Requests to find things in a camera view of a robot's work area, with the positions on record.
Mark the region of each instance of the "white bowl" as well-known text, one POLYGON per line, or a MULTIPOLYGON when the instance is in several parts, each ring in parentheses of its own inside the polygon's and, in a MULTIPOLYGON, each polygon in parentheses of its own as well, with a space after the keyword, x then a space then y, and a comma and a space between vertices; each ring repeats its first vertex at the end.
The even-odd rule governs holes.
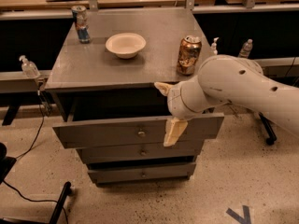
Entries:
POLYGON ((146 40, 138 34, 113 35, 106 42, 106 48, 123 59, 130 59, 146 46, 146 40))

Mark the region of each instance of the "pump bottle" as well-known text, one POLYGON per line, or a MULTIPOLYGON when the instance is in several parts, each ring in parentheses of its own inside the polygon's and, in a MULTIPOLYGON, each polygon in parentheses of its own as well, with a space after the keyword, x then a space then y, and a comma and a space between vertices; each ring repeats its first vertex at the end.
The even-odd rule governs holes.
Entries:
POLYGON ((218 37, 214 38, 214 42, 211 45, 214 55, 218 54, 218 51, 217 51, 217 40, 218 39, 219 39, 218 37))
POLYGON ((22 62, 21 69, 26 76, 29 78, 38 78, 40 76, 36 65, 33 62, 28 61, 24 55, 22 55, 19 60, 22 62))

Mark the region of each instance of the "black wheel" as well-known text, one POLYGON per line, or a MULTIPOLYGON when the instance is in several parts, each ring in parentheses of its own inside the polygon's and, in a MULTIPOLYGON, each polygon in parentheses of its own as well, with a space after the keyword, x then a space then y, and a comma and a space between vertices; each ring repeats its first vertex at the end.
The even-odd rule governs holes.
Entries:
POLYGON ((272 138, 267 138, 265 140, 265 142, 267 143, 268 146, 273 146, 274 145, 274 140, 272 138))
POLYGON ((7 155, 7 148, 4 144, 0 143, 0 161, 7 155))

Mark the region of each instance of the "cabinet top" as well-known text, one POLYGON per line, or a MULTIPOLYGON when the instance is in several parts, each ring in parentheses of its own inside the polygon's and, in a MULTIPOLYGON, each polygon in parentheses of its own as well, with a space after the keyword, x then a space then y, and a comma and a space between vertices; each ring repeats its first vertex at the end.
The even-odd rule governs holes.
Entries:
POLYGON ((70 29, 46 85, 48 91, 86 91, 114 87, 142 87, 156 81, 188 79, 176 71, 180 41, 197 35, 202 41, 198 64, 211 55, 206 38, 190 10, 185 8, 116 9, 89 12, 90 44, 81 44, 70 29), (106 49, 115 34, 142 35, 146 47, 123 60, 106 49))

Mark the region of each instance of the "plastic bottle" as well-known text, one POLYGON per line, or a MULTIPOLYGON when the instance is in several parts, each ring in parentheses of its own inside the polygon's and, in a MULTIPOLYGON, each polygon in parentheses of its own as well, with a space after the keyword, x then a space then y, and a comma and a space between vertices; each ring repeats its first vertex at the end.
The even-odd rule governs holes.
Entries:
POLYGON ((252 44, 252 39, 249 39, 247 42, 243 44, 242 49, 240 50, 240 53, 238 57, 241 58, 248 58, 250 55, 250 52, 252 50, 253 44, 252 44))
POLYGON ((218 37, 214 38, 214 42, 211 45, 214 55, 218 54, 218 51, 217 51, 217 40, 218 39, 219 39, 218 37))
POLYGON ((19 60, 22 62, 21 69, 26 76, 29 78, 38 78, 40 73, 33 62, 27 60, 27 58, 22 55, 19 60))

